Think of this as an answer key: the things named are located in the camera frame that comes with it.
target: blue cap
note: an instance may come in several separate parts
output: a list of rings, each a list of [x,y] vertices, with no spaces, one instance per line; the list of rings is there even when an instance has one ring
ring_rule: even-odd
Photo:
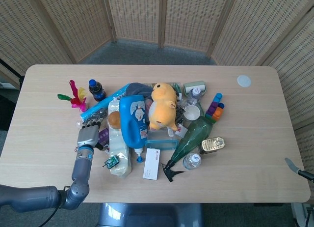
[[[96,82],[96,80],[94,80],[94,79],[91,79],[91,80],[89,81],[89,86],[91,86],[91,87],[95,87],[96,84],[97,84],[97,82]]]
[[[219,103],[218,107],[224,109],[225,105],[223,103]]]
[[[142,157],[138,157],[138,158],[136,159],[136,161],[137,161],[138,163],[142,163],[142,162],[143,162],[143,158],[142,158]]]

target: red feather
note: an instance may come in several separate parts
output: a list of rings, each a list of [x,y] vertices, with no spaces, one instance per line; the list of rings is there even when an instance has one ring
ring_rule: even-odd
[[[72,89],[73,96],[78,99],[79,98],[78,88],[75,86],[75,82],[73,80],[70,80],[70,86]]]
[[[81,102],[79,101],[78,98],[72,98],[72,99],[71,99],[71,104],[72,104],[72,105],[73,105],[73,104],[75,104],[75,105],[80,105]]]

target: yellow stuffed animal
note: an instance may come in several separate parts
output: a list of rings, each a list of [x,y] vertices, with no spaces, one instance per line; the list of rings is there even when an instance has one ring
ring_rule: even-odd
[[[157,83],[153,88],[152,99],[154,102],[148,113],[150,127],[156,130],[171,127],[177,131],[175,125],[177,96],[171,85]]]

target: black cable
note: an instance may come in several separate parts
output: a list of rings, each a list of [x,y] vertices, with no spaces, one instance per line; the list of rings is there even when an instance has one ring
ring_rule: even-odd
[[[12,72],[14,75],[16,75],[18,78],[22,78],[22,76],[16,71],[14,70],[11,66],[9,66],[5,61],[3,61],[1,58],[0,58],[0,64],[2,66],[4,66],[6,69],[8,69],[10,72]]]
[[[311,210],[308,210],[308,216],[306,218],[305,227],[308,227],[311,216]]]
[[[296,218],[293,218],[293,221],[294,221],[295,227],[300,227],[300,225],[299,225],[298,221],[296,220]]]
[[[58,209],[59,209],[59,206],[55,208],[55,210],[54,210],[53,213],[48,217],[48,219],[46,219],[46,221],[43,222],[39,227],[43,227],[45,224],[47,224],[48,221],[55,215],[55,213],[57,212]]]

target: green glass bottle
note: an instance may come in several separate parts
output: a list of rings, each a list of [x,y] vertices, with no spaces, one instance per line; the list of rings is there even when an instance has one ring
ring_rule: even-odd
[[[205,140],[212,129],[212,123],[204,116],[200,116],[197,120],[191,122],[187,129],[187,133],[180,140],[179,145],[172,154],[171,159],[168,161],[167,165],[163,168],[164,173],[170,182],[172,182],[172,177],[183,171],[172,171],[170,170],[177,161],[183,158],[186,154],[192,151],[196,146],[198,146],[203,140]]]

